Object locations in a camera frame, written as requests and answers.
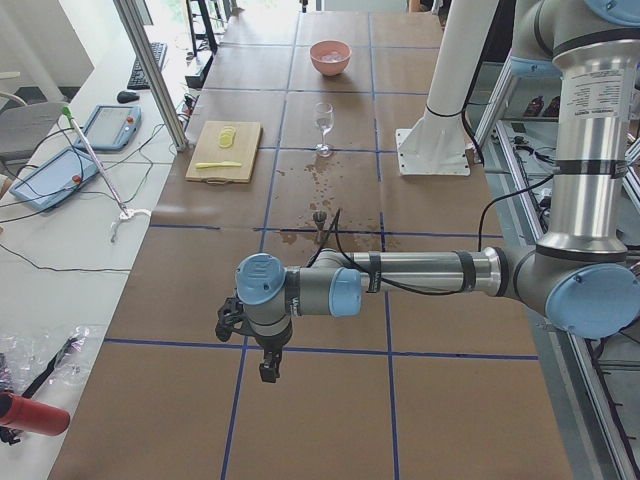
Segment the black cable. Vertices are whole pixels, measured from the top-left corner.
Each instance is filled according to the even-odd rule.
[[[138,193],[140,193],[140,189],[142,188],[142,186],[144,185],[144,183],[145,183],[145,182],[146,182],[146,180],[148,179],[149,174],[151,173],[151,169],[153,168],[153,165],[155,165],[155,164],[153,163],[153,161],[151,161],[151,159],[150,159],[149,157],[147,157],[146,155],[144,155],[144,154],[142,153],[142,148],[144,148],[146,145],[148,145],[148,144],[149,144],[149,142],[151,142],[151,140],[153,140],[153,138],[154,138],[154,137],[155,137],[155,136],[156,136],[156,135],[157,135],[157,134],[162,130],[162,127],[164,127],[164,126],[165,126],[165,125],[164,125],[163,123],[161,123],[161,124],[158,124],[158,125],[154,126],[154,127],[153,127],[153,131],[152,131],[151,136],[150,136],[150,137],[149,137],[149,138],[148,138],[144,143],[142,143],[142,145],[140,145],[137,149],[135,149],[133,152],[131,152],[129,155],[127,155],[127,156],[126,156],[125,158],[123,158],[122,160],[120,160],[120,161],[118,161],[118,162],[114,163],[113,165],[110,165],[109,167],[105,168],[105,170],[109,170],[109,169],[111,169],[111,168],[113,168],[113,167],[116,167],[116,166],[120,165],[121,163],[123,163],[124,161],[128,160],[129,158],[131,158],[131,157],[132,157],[133,155],[135,155],[136,153],[140,153],[140,155],[142,155],[142,156],[144,157],[144,159],[147,161],[147,163],[149,164],[149,167],[147,168],[147,171],[146,171],[146,172],[145,172],[145,174],[143,175],[142,180],[141,180],[141,181],[140,181],[140,183],[138,184],[138,187],[136,188],[135,192],[133,193],[133,195],[132,195],[129,199],[127,199],[127,200],[126,200],[126,201],[124,201],[123,203],[128,203],[128,202],[132,201],[133,199],[135,199],[135,198],[136,198],[136,196],[138,195]],[[58,131],[56,131],[56,132],[54,132],[54,133],[51,133],[51,134],[47,135],[45,138],[43,138],[43,139],[38,143],[38,145],[42,145],[42,143],[43,143],[46,139],[51,138],[51,137],[53,137],[54,135],[58,135],[58,134],[60,134],[60,133],[63,133],[63,134],[64,134],[64,136],[65,136],[65,137],[66,137],[66,139],[67,139],[67,142],[68,142],[68,143],[71,145],[71,147],[74,149],[74,151],[76,152],[76,155],[78,155],[77,149],[73,146],[73,143],[71,142],[71,139],[69,139],[69,137],[66,135],[66,133],[64,133],[64,132],[69,131],[69,130],[73,130],[73,128],[60,128],[60,130],[58,130]],[[84,169],[83,169],[83,165],[82,165],[82,160],[80,159],[80,156],[79,156],[79,155],[78,155],[78,159],[79,159],[79,161],[80,161],[81,176],[82,176],[82,178],[84,178]],[[4,165],[4,160],[3,160],[2,158],[0,158],[0,163],[2,163],[2,164]],[[27,167],[27,166],[29,166],[29,167],[33,167],[33,168],[39,168],[39,167],[36,167],[35,165],[24,165],[24,166],[23,166],[23,168],[24,168],[24,167]],[[66,190],[67,190],[67,189],[61,189],[61,190],[58,190],[58,191],[56,191],[56,192],[51,192],[51,193],[47,193],[47,194],[39,194],[38,192],[34,191],[34,190],[33,190],[33,188],[31,188],[31,187],[29,186],[28,182],[25,182],[24,180],[22,180],[22,179],[18,178],[17,176],[13,175],[11,172],[9,172],[9,174],[10,174],[12,177],[14,177],[14,179],[17,179],[17,180],[19,180],[19,181],[21,181],[21,182],[25,183],[25,184],[29,187],[29,189],[30,189],[30,190],[32,190],[32,191],[33,191],[33,193],[34,193],[35,195],[37,195],[37,197],[38,197],[38,198],[44,198],[44,197],[48,197],[48,196],[51,196],[51,195],[56,195],[56,194],[58,194],[58,193],[60,193],[60,192],[63,192],[63,191],[66,191]],[[80,186],[81,186],[81,185],[82,185],[82,182],[81,182],[79,185],[74,186],[74,187],[72,187],[72,188],[73,188],[73,189],[75,189],[75,190],[77,191],[77,190],[79,190],[79,188],[80,188]],[[86,193],[86,194],[94,194],[94,193],[95,193],[95,194],[100,194],[100,195],[104,195],[104,196],[106,196],[106,197],[110,198],[110,199],[111,199],[111,200],[113,200],[114,202],[116,201],[116,199],[115,199],[115,198],[113,198],[111,195],[109,195],[108,193],[105,193],[105,192],[79,192],[79,193]],[[9,203],[9,204],[0,205],[0,208],[9,207],[9,206],[12,206],[12,205],[19,205],[19,204],[21,204],[21,203],[28,203],[29,201],[30,201],[30,200],[21,200],[21,201],[17,201],[17,202],[12,202],[12,203]],[[15,221],[18,221],[18,220],[24,220],[24,219],[26,219],[26,218],[30,218],[30,217],[35,217],[36,215],[40,215],[41,213],[44,213],[45,211],[48,211],[48,210],[49,210],[49,209],[47,209],[47,210],[39,210],[39,211],[37,211],[37,212],[31,213],[31,214],[28,214],[28,215],[24,215],[24,216],[16,217],[16,218],[10,218],[10,219],[8,219],[8,220],[2,220],[2,219],[0,219],[0,224],[3,224],[3,223],[11,223],[11,222],[15,222]]]
[[[339,218],[340,218],[340,209],[338,209],[338,211],[333,217],[333,220],[331,220],[331,223],[329,224],[329,228],[324,232],[322,232],[323,235],[322,235],[322,240],[320,241],[320,245],[318,246],[316,253],[314,253],[313,256],[307,262],[306,267],[311,267],[316,262],[316,260],[318,259],[318,255],[320,255],[325,245],[327,244],[329,237],[331,237],[331,232],[333,231],[334,228],[337,227]]]
[[[482,53],[480,54],[480,58],[478,58],[478,63],[476,64],[476,69],[473,72],[473,77],[471,78],[471,83],[469,84],[469,89],[467,90],[467,96],[464,99],[464,103],[462,104],[462,111],[460,112],[460,119],[462,120],[462,128],[467,133],[469,138],[471,139],[471,143],[473,143],[473,148],[475,148],[476,152],[478,152],[478,157],[480,157],[480,163],[484,165],[484,153],[480,148],[480,144],[476,140],[476,134],[471,128],[469,121],[467,120],[467,106],[470,104],[471,96],[473,95],[473,90],[478,81],[478,76],[480,75],[480,70],[482,69],[482,63],[491,48],[491,44],[493,43],[493,38],[498,29],[498,23],[500,15],[502,15],[502,11],[504,9],[504,5],[506,0],[500,0],[498,2],[498,6],[496,8],[495,13],[493,14],[493,20],[491,20],[491,26],[489,27],[489,32],[487,33],[487,38],[484,41],[484,45],[482,47]]]
[[[542,185],[547,183],[552,178],[553,178],[553,175],[549,175],[544,180],[541,180],[538,183],[534,183],[533,185],[530,185],[530,186],[528,186],[526,188],[523,188],[521,190],[516,190],[515,192],[508,193],[506,195],[502,195],[501,197],[497,197],[497,198],[494,198],[493,200],[491,200],[487,204],[487,206],[484,207],[484,210],[482,211],[482,215],[480,215],[480,225],[478,226],[478,251],[482,250],[482,227],[484,225],[484,217],[487,215],[487,212],[489,211],[489,208],[491,208],[492,205],[494,205],[495,203],[499,202],[500,200],[504,200],[506,198],[514,197],[516,195],[520,195],[521,193],[529,192],[529,191],[533,190],[534,188],[541,187]]]
[[[18,252],[14,252],[13,250],[5,247],[3,244],[0,243],[0,248],[2,248],[4,251],[6,251],[7,253],[10,253],[11,255],[15,255],[18,258],[21,258],[22,260],[24,260],[25,262],[27,262],[29,265],[31,265],[32,267],[38,269],[38,270],[48,270],[50,272],[86,272],[86,273],[128,273],[131,270],[128,268],[54,268],[54,267],[43,267],[40,266],[36,263],[34,263],[33,261],[29,260],[27,257],[25,257],[24,255],[18,253]]]
[[[333,233],[335,235],[336,238],[336,245],[338,246],[338,251],[340,252],[340,254],[347,260],[347,262],[349,263],[349,265],[351,265],[353,268],[355,268],[356,270],[362,272],[362,273],[366,273],[367,275],[371,276],[371,272],[369,272],[366,268],[364,268],[362,265],[360,265],[359,263],[357,263],[355,260],[353,260],[351,257],[349,257],[344,249],[342,248],[342,244],[340,243],[340,235],[339,235],[339,227],[338,227],[338,222],[340,219],[340,212],[341,209],[339,208],[338,211],[336,212],[335,217],[333,218],[333,221],[331,222],[333,225]],[[400,290],[405,290],[407,292],[411,292],[411,293],[416,293],[418,295],[427,295],[427,296],[445,296],[445,295],[453,295],[456,293],[460,293],[464,291],[464,286],[461,287],[460,290],[443,290],[443,291],[434,291],[436,289],[431,289],[431,290],[421,290],[419,287],[415,286],[415,285],[408,285],[405,283],[400,283],[400,282],[396,282],[395,280],[391,280],[389,278],[380,277],[380,281],[382,283],[386,283],[388,285],[394,286]]]

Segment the red object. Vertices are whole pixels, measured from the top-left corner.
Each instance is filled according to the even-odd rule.
[[[54,436],[64,432],[70,421],[64,410],[13,393],[0,393],[0,425],[4,427]]]

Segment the aluminum rail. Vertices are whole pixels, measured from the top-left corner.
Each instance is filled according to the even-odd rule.
[[[133,51],[136,53],[142,70],[149,80],[151,93],[156,101],[160,115],[169,130],[169,134],[173,139],[173,144],[178,152],[186,150],[189,142],[182,130],[182,123],[175,112],[175,107],[171,101],[169,90],[162,78],[160,67],[156,63],[156,59],[149,45],[149,38],[144,29],[142,16],[138,11],[135,0],[113,0],[113,3],[120,15],[120,21],[129,36]]]

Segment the small bottle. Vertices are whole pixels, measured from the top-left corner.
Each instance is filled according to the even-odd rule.
[[[542,95],[537,98],[534,98],[527,105],[527,109],[522,114],[523,117],[537,117],[540,115],[540,112],[544,108],[544,100],[542,100]]]

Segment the wooden cutting board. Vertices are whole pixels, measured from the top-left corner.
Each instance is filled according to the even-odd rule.
[[[236,129],[233,145],[219,146],[220,132]],[[262,127],[258,122],[205,122],[185,178],[191,182],[249,183]],[[196,168],[197,163],[239,162],[240,167]]]

